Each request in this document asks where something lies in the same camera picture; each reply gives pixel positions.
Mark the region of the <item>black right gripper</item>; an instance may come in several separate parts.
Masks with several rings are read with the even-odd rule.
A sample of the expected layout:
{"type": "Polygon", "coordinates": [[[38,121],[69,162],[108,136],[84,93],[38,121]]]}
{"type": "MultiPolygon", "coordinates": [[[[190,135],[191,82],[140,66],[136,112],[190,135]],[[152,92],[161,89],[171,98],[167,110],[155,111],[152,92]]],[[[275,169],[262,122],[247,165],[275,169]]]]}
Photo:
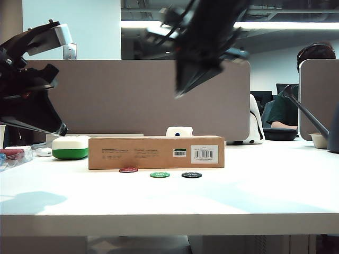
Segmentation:
{"type": "Polygon", "coordinates": [[[244,17],[186,15],[175,23],[178,30],[174,42],[176,98],[222,73],[222,60],[243,61],[249,58],[247,51],[234,47],[241,33],[241,28],[234,25],[242,22],[244,17]]]}

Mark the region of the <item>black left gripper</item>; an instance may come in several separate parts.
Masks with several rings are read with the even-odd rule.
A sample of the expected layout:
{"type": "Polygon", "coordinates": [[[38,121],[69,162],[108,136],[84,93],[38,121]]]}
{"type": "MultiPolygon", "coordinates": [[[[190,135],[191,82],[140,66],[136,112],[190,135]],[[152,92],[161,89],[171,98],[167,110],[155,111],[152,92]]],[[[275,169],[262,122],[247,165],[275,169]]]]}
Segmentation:
{"type": "Polygon", "coordinates": [[[57,114],[46,91],[56,87],[58,73],[59,70],[51,64],[37,70],[17,69],[1,63],[1,122],[46,134],[66,134],[68,127],[57,114]]]}

